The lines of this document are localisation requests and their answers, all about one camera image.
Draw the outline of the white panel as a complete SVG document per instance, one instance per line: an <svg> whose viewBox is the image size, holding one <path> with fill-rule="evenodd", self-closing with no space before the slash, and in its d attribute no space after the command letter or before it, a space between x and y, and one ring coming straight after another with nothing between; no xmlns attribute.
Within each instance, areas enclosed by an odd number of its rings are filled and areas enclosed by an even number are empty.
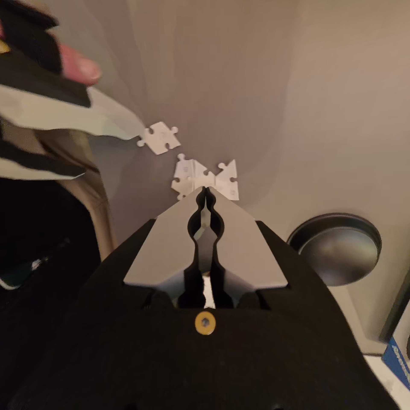
<svg viewBox="0 0 410 410"><path fill-rule="evenodd" d="M410 409L409 372L394 373L377 354L363 355L372 372L393 398L399 409Z"/></svg>

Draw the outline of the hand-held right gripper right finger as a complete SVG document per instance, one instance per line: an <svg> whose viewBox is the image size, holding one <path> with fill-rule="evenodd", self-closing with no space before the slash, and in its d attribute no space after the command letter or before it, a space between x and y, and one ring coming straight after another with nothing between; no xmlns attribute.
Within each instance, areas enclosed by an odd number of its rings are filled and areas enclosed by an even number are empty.
<svg viewBox="0 0 410 410"><path fill-rule="evenodd" d="M216 189L206 188L210 228L216 235L210 281L216 308L234 308L247 293L288 286L256 220Z"/></svg>

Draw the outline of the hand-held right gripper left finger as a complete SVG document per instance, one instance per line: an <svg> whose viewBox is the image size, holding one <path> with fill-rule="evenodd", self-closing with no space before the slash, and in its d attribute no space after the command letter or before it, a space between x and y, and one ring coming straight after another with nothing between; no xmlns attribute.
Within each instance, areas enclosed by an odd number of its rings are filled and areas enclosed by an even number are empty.
<svg viewBox="0 0 410 410"><path fill-rule="evenodd" d="M201 230L206 189L200 187L160 214L124 283L166 293L181 308L203 308L204 283L195 235Z"/></svg>

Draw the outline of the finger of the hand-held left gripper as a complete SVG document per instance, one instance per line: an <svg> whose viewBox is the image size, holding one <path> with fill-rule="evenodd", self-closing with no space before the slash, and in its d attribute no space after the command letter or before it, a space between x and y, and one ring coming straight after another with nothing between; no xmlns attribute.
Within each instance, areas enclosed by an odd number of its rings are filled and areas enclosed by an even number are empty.
<svg viewBox="0 0 410 410"><path fill-rule="evenodd" d="M1 120L0 176L11 180L73 180L85 174L81 165L44 148L34 130Z"/></svg>
<svg viewBox="0 0 410 410"><path fill-rule="evenodd" d="M1 85L0 115L15 126L34 130L79 130L121 140L144 134L145 125L135 113L95 87L87 91L90 108Z"/></svg>

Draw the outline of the black bar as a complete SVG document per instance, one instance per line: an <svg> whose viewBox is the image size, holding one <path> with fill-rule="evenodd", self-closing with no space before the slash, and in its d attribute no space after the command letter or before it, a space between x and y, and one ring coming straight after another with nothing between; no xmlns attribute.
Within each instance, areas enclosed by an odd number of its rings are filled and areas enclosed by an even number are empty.
<svg viewBox="0 0 410 410"><path fill-rule="evenodd" d="M410 299L410 273L407 273L397 297L392 305L390 313L379 335L379 341L387 343L390 341L396 327L403 315L403 312Z"/></svg>

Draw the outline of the person's left hand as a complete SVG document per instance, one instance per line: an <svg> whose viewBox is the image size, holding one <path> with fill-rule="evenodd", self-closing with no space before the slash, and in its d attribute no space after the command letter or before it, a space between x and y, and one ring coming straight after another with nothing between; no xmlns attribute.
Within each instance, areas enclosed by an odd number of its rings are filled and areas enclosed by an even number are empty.
<svg viewBox="0 0 410 410"><path fill-rule="evenodd" d="M64 77L85 86L93 86L98 83L102 71L95 61L65 44L59 44L59 51Z"/></svg>

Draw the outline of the black garment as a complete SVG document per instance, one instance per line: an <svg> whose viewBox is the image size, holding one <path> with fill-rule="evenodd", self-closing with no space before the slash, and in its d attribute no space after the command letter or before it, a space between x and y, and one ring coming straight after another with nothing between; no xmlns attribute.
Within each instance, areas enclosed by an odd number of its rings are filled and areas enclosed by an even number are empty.
<svg viewBox="0 0 410 410"><path fill-rule="evenodd" d="M53 181L1 178L1 324L59 315L100 265L90 213Z"/></svg>

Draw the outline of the round dark metal tin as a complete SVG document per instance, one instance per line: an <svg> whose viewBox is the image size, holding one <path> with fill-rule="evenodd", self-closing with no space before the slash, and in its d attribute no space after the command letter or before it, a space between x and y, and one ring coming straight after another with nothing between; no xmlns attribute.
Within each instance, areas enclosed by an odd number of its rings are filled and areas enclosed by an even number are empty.
<svg viewBox="0 0 410 410"><path fill-rule="evenodd" d="M355 283L376 267L382 238L374 224L349 213L327 213L306 220L287 243L327 286Z"/></svg>

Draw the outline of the blue printed box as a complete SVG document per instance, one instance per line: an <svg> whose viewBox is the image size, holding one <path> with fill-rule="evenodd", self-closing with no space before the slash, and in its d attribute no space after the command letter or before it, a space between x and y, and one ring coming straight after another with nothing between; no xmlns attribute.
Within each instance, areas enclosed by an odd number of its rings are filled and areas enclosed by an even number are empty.
<svg viewBox="0 0 410 410"><path fill-rule="evenodd" d="M410 390L410 371L409 366L399 348L395 338L392 336L386 346L386 350L382 355L382 362L394 374L394 376Z"/></svg>

